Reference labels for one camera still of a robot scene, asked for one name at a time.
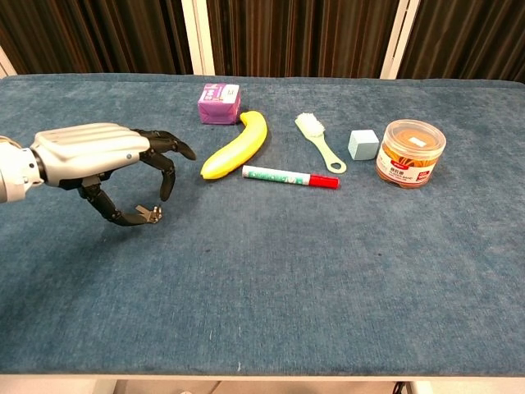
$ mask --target foam cube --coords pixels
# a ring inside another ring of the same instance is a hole
[[[370,160],[376,157],[379,140],[374,130],[352,130],[348,151],[353,160]]]

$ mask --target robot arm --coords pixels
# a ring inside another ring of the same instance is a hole
[[[191,148],[167,131],[131,130],[115,123],[93,123],[41,131],[30,149],[0,139],[0,203],[25,198],[32,186],[46,183],[64,190],[77,189],[110,222],[121,226],[155,223],[160,208],[138,206],[139,213],[118,210],[101,189],[113,171],[142,161],[162,172],[160,198],[169,199],[175,184],[175,166],[162,155],[180,152],[195,160]]]

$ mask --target dark curtain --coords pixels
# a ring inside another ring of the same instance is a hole
[[[398,0],[208,0],[218,75],[378,78]]]
[[[19,74],[191,74],[180,0],[0,0],[0,46]]]
[[[525,1],[422,0],[398,78],[525,82]]]

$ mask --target yellow banana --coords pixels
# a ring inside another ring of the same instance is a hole
[[[257,111],[240,114],[246,126],[237,138],[220,148],[203,165],[200,175],[204,179],[218,179],[248,161],[266,139],[267,126],[263,115]]]

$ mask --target plastic jar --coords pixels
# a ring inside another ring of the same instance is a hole
[[[401,187],[425,185],[445,145],[443,133],[424,121],[393,121],[386,127],[377,154],[377,175]]]

